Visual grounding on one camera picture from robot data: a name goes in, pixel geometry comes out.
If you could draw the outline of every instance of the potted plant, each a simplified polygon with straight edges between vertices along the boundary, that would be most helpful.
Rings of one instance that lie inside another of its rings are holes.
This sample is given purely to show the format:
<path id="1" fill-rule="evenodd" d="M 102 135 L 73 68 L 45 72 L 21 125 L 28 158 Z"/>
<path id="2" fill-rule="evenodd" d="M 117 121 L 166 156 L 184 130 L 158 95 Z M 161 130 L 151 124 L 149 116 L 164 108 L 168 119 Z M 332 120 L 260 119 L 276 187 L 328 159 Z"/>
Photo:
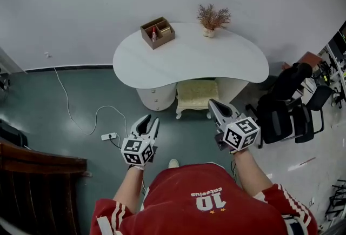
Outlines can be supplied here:
<path id="1" fill-rule="evenodd" d="M 231 13 L 228 8 L 214 10 L 214 5 L 209 4 L 207 8 L 199 5 L 197 19 L 199 23 L 204 26 L 203 35 L 209 38 L 213 38 L 215 35 L 215 29 L 225 29 L 224 24 L 231 22 Z"/>

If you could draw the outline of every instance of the dried plant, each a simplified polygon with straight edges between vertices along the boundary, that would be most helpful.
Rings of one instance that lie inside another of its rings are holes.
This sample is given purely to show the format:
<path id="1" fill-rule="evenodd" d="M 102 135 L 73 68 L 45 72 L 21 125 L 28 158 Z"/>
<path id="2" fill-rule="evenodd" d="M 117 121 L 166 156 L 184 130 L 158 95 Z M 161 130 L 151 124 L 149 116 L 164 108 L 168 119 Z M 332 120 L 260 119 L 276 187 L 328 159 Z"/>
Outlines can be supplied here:
<path id="1" fill-rule="evenodd" d="M 228 8 L 215 11 L 213 4 L 209 4 L 207 8 L 200 4 L 197 19 L 208 30 L 225 29 L 223 24 L 231 22 L 231 13 Z"/>

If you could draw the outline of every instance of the brown organizer box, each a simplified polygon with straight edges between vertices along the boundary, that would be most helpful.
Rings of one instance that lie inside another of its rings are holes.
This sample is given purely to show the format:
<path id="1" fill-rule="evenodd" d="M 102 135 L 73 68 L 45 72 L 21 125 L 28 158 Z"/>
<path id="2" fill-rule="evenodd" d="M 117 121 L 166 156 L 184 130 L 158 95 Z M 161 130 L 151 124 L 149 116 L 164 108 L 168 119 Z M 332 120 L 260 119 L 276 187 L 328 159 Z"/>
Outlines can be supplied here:
<path id="1" fill-rule="evenodd" d="M 152 41 L 152 28 L 156 28 L 156 41 Z M 170 27 L 171 33 L 165 32 L 161 33 L 161 30 L 165 30 L 167 27 Z M 164 18 L 160 17 L 156 20 L 151 21 L 148 24 L 141 26 L 141 33 L 143 39 L 147 42 L 147 44 L 154 50 L 157 47 L 171 41 L 175 38 L 175 30 L 172 28 L 170 23 Z"/>

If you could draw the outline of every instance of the chair backrest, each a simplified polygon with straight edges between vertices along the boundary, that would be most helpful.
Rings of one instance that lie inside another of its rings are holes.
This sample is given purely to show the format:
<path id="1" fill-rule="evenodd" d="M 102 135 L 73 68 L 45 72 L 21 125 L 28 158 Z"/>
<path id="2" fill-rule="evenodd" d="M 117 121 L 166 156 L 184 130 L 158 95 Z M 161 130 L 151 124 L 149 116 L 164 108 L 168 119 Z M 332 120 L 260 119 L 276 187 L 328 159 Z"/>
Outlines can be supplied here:
<path id="1" fill-rule="evenodd" d="M 321 110 L 323 105 L 332 93 L 332 88 L 326 85 L 321 85 L 317 87 L 315 93 L 313 94 L 309 102 L 306 104 L 306 107 L 313 111 Z"/>
<path id="2" fill-rule="evenodd" d="M 272 89 L 272 97 L 275 100 L 290 99 L 300 84 L 311 77 L 312 67 L 307 63 L 295 63 L 291 68 L 284 70 Z"/>

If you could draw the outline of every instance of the kidney-shaped table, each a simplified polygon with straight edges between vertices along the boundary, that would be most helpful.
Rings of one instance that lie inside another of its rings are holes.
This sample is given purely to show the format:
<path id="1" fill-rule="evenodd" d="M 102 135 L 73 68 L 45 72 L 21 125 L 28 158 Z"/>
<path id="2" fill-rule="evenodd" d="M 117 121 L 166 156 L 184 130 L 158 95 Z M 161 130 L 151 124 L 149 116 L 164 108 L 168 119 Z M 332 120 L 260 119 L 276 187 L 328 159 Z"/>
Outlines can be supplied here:
<path id="1" fill-rule="evenodd" d="M 202 27 L 172 23 L 176 38 L 153 50 L 137 31 L 116 49 L 113 67 L 117 77 L 136 88 L 143 104 L 164 110 L 174 101 L 176 83 L 215 77 L 219 99 L 229 103 L 249 83 L 260 83 L 269 74 L 263 52 L 247 39 L 217 30 L 203 36 Z"/>

